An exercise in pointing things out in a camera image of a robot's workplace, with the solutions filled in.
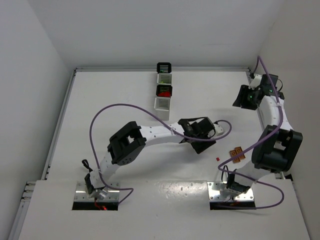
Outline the orange lego plate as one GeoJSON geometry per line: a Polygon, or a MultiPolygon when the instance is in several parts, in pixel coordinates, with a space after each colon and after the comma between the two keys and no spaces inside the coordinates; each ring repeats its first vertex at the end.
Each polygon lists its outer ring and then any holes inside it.
{"type": "Polygon", "coordinates": [[[234,157],[237,154],[240,154],[242,151],[243,151],[242,148],[240,146],[238,146],[238,147],[235,147],[233,150],[230,150],[229,154],[231,157],[234,157]]]}
{"type": "Polygon", "coordinates": [[[244,156],[244,155],[241,155],[241,156],[239,156],[239,157],[237,157],[237,158],[235,158],[235,159],[233,159],[232,160],[232,162],[234,163],[234,164],[236,164],[236,163],[240,163],[241,162],[241,160],[244,160],[246,157],[244,156]]]}

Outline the red white flower lego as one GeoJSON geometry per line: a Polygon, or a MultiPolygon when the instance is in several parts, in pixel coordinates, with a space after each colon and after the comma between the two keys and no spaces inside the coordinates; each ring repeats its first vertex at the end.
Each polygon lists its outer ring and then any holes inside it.
{"type": "Polygon", "coordinates": [[[160,92],[157,96],[158,97],[170,98],[171,97],[171,93],[169,91],[164,91],[164,92],[160,92]]]}

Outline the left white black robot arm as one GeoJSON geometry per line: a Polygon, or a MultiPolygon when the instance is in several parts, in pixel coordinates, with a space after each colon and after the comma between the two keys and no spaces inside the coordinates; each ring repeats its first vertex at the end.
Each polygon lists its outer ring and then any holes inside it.
{"type": "Polygon", "coordinates": [[[139,126],[135,121],[130,121],[110,137],[103,160],[97,169],[86,175],[87,192],[90,197],[101,198],[107,180],[119,167],[132,163],[146,147],[188,143],[200,154],[216,143],[212,141],[213,137],[223,133],[218,123],[208,117],[180,119],[168,128],[163,125],[139,126]]]}

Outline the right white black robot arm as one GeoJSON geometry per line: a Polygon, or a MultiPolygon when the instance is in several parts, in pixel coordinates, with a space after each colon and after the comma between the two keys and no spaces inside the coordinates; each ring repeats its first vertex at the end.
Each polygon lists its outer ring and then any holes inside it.
{"type": "Polygon", "coordinates": [[[251,160],[228,174],[226,187],[237,194],[246,193],[253,183],[271,173],[287,172],[298,153],[303,135],[290,125],[283,93],[276,88],[278,76],[253,75],[249,85],[240,87],[233,106],[258,110],[264,131],[254,145],[251,160]]]}

